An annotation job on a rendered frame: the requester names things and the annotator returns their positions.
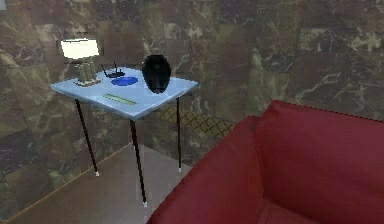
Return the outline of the brown lattice basket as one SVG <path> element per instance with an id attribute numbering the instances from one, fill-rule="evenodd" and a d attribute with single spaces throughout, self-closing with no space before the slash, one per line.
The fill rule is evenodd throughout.
<path id="1" fill-rule="evenodd" d="M 162 106 L 155 111 L 155 115 L 169 122 L 176 122 L 177 118 L 180 118 L 180 125 L 182 127 L 190 127 L 196 132 L 221 138 L 228 135 L 235 127 L 234 122 L 209 115 L 193 113 L 189 110 L 177 109 L 176 105 Z"/>

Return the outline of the pale blue side table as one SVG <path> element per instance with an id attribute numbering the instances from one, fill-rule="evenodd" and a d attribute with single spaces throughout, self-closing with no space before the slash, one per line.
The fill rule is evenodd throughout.
<path id="1" fill-rule="evenodd" d="M 95 105 L 101 109 L 110 111 L 116 115 L 127 118 L 130 121 L 132 140 L 136 156 L 137 170 L 140 180 L 140 189 L 142 194 L 143 205 L 147 206 L 147 198 L 144 187 L 143 171 L 141 166 L 140 151 L 137 141 L 137 132 L 135 121 L 143 118 L 156 109 L 164 106 L 165 104 L 176 100 L 180 101 L 180 97 L 191 91 L 198 85 L 196 81 L 171 77 L 167 89 L 160 94 L 155 94 L 147 87 L 143 74 L 140 70 L 121 67 L 121 70 L 125 73 L 125 77 L 136 77 L 138 82 L 128 86 L 116 86 L 106 78 L 103 72 L 98 72 L 97 77 L 101 80 L 100 83 L 89 87 L 81 87 L 75 84 L 75 79 L 65 80 L 50 85 L 51 89 L 71 97 L 75 100 L 77 111 L 82 124 L 84 136 L 86 138 L 88 151 L 91 156 L 94 172 L 96 176 L 99 176 L 99 170 L 97 167 L 96 159 L 92 146 L 90 143 L 88 130 L 85 125 L 83 113 L 80 103 L 85 102 L 90 105 Z M 128 100 L 137 102 L 137 105 L 127 105 L 119 103 L 107 98 L 104 98 L 103 94 L 112 94 L 123 97 Z"/>

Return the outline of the black vase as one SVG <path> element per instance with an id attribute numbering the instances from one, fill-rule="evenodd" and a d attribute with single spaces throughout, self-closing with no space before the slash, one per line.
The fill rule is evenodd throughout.
<path id="1" fill-rule="evenodd" d="M 142 63 L 147 87 L 155 94 L 163 93 L 170 82 L 171 66 L 163 55 L 149 55 Z"/>

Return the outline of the green ruler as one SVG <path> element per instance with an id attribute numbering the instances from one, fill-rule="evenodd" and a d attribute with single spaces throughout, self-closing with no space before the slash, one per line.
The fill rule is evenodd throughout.
<path id="1" fill-rule="evenodd" d="M 137 105 L 138 104 L 135 101 L 128 100 L 128 99 L 125 99 L 123 97 L 112 95 L 112 94 L 108 94 L 108 93 L 103 94 L 102 96 L 104 98 L 107 98 L 107 99 L 110 99 L 110 100 L 113 100 L 113 101 L 116 101 L 116 102 L 119 102 L 119 103 L 127 104 L 127 105 Z"/>

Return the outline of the blue plate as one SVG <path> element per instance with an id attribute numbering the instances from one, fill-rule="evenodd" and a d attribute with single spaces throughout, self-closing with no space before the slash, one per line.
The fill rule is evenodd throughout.
<path id="1" fill-rule="evenodd" d="M 113 85 L 117 85 L 117 86 L 133 85 L 137 82 L 138 82 L 138 79 L 136 77 L 119 77 L 111 81 Z"/>

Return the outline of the red sofa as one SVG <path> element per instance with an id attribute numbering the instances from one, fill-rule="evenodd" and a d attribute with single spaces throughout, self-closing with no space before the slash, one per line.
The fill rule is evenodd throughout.
<path id="1" fill-rule="evenodd" d="M 384 224 L 384 122 L 272 101 L 146 224 Z"/>

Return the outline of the white shade table lamp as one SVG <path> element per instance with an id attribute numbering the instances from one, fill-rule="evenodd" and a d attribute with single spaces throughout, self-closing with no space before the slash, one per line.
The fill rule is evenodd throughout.
<path id="1" fill-rule="evenodd" d="M 61 41 L 63 55 L 74 65 L 77 74 L 75 84 L 89 87 L 101 82 L 97 78 L 94 57 L 99 55 L 95 39 L 75 38 Z"/>

